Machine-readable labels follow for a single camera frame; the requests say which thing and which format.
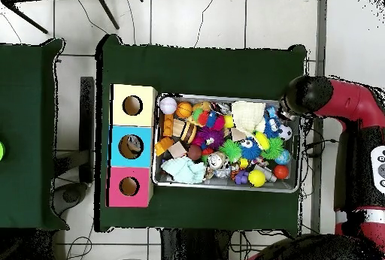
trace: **chair leg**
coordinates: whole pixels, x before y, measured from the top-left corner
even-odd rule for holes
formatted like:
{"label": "chair leg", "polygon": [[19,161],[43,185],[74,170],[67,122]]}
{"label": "chair leg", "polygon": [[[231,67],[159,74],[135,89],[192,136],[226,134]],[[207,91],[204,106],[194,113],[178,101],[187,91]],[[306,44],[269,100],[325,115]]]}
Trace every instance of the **chair leg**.
{"label": "chair leg", "polygon": [[100,4],[102,5],[103,9],[105,10],[106,14],[108,15],[108,18],[110,18],[111,22],[114,24],[114,27],[116,30],[119,30],[119,26],[117,24],[117,21],[115,20],[114,16],[110,12],[110,9],[105,3],[105,0],[99,0]]}
{"label": "chair leg", "polygon": [[15,5],[6,5],[9,10],[13,11],[17,16],[22,17],[25,21],[33,25],[35,28],[39,29],[41,32],[47,34],[48,31],[44,29],[42,26],[38,25],[35,21],[33,21],[31,18],[28,18],[25,14],[23,14],[19,9],[16,8]]}

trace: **green spiky ball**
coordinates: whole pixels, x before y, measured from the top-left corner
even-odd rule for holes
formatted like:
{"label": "green spiky ball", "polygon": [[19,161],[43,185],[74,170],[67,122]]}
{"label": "green spiky ball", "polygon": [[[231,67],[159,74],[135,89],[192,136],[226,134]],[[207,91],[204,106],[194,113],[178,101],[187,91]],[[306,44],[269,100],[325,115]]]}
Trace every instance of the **green spiky ball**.
{"label": "green spiky ball", "polygon": [[264,159],[276,159],[283,152],[283,140],[280,138],[269,138],[270,148],[262,151],[261,156]]}
{"label": "green spiky ball", "polygon": [[235,163],[241,158],[242,149],[238,143],[228,139],[220,147],[220,152],[224,153],[229,158],[231,163]]}

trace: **table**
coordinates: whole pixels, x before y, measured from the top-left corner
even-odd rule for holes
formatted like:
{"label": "table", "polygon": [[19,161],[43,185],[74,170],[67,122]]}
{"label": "table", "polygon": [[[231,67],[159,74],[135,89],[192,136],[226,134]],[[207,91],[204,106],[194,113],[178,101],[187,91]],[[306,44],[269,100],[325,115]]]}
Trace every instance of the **table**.
{"label": "table", "polygon": [[158,92],[278,100],[288,82],[304,72],[306,49],[302,45],[288,50],[126,46],[116,35],[106,35],[96,49],[96,229],[258,228],[297,234],[299,190],[236,192],[155,186],[147,208],[106,207],[108,114],[104,112],[108,112],[112,83],[152,86]]}

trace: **hole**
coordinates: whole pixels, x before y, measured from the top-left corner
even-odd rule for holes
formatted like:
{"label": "hole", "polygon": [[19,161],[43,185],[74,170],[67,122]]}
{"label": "hole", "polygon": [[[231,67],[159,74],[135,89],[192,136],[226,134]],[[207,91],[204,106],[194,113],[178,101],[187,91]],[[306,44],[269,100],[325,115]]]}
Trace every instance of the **hole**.
{"label": "hole", "polygon": [[143,147],[143,141],[137,135],[124,135],[119,142],[119,152],[126,159],[137,159]]}
{"label": "hole", "polygon": [[125,196],[135,196],[139,191],[139,182],[134,177],[125,177],[120,181],[119,189]]}
{"label": "hole", "polygon": [[125,114],[135,116],[143,110],[143,102],[136,95],[130,95],[123,101],[123,111]]}

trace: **yellow ball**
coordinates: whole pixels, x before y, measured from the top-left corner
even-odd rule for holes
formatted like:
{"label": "yellow ball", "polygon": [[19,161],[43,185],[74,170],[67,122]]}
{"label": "yellow ball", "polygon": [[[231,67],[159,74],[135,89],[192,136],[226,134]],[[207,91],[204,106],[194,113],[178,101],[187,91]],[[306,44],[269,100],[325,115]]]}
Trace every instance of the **yellow ball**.
{"label": "yellow ball", "polygon": [[266,176],[261,171],[254,170],[249,173],[248,179],[251,185],[254,187],[260,187],[265,183]]}
{"label": "yellow ball", "polygon": [[225,128],[233,128],[234,127],[234,120],[232,119],[231,115],[224,115],[225,118]]}

